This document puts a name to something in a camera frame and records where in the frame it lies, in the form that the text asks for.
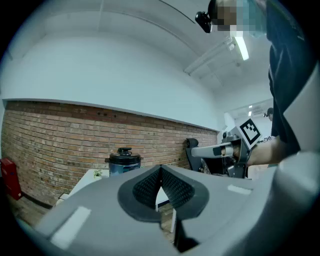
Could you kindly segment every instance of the white label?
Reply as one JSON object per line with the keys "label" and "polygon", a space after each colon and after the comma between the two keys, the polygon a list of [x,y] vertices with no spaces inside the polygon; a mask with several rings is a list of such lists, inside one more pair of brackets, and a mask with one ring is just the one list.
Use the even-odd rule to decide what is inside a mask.
{"label": "white label", "polygon": [[81,227],[85,224],[90,213],[90,209],[79,206],[72,216],[54,233],[51,238],[51,243],[63,250],[68,249]]}
{"label": "white label", "polygon": [[234,186],[232,184],[228,186],[228,190],[242,194],[242,195],[250,195],[252,192],[251,189],[247,189],[247,188],[243,188],[243,187],[239,187],[239,186]]}

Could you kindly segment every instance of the dark shirt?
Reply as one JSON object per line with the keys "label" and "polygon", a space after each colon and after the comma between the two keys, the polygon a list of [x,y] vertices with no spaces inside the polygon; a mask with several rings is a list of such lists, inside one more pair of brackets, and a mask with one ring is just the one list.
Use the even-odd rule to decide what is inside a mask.
{"label": "dark shirt", "polygon": [[271,41],[269,81],[273,96],[272,136],[289,144],[288,154],[300,150],[298,141],[284,117],[284,111],[297,97],[312,73],[316,58],[293,16],[277,0],[266,5],[267,39]]}

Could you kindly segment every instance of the human arm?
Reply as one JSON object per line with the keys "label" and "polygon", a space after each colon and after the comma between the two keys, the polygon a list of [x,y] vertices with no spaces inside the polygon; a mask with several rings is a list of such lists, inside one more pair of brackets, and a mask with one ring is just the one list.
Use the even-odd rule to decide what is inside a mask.
{"label": "human arm", "polygon": [[[226,153],[225,149],[221,150],[221,154]],[[240,154],[240,147],[235,146],[233,156],[237,159]],[[280,140],[277,136],[264,143],[257,144],[251,152],[247,166],[278,164],[288,156],[288,145]]]}

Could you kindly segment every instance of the black lid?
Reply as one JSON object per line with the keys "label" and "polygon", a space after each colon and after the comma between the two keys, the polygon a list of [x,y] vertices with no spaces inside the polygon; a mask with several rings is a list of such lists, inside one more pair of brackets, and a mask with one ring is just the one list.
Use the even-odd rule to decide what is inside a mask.
{"label": "black lid", "polygon": [[120,147],[117,153],[110,154],[109,162],[115,165],[134,165],[140,163],[141,156],[139,154],[132,155],[131,147]]}

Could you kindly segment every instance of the ceiling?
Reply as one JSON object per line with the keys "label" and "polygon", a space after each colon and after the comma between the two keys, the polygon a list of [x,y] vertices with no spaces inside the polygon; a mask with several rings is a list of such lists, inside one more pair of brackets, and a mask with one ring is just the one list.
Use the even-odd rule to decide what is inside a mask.
{"label": "ceiling", "polygon": [[268,108],[273,108],[274,101],[273,99],[268,99],[262,102],[254,103],[251,106],[251,108],[249,108],[249,105],[237,108],[229,111],[229,113],[234,119],[248,117],[249,111],[252,112],[251,117],[253,118],[263,117],[264,113],[267,112]]}
{"label": "ceiling", "polygon": [[[268,70],[270,43],[265,36],[253,38],[244,33],[249,59],[243,61],[229,32],[217,31],[214,26],[212,33],[206,34],[195,22],[195,14],[206,11],[208,3],[209,0],[54,0],[35,14],[36,22],[29,22],[32,27],[27,34],[34,36],[30,44],[44,35],[61,32],[122,34],[168,54],[183,71],[209,89],[234,85],[243,78],[246,83],[257,83],[257,76],[265,77]],[[233,50],[229,50],[230,44],[235,44]]]}

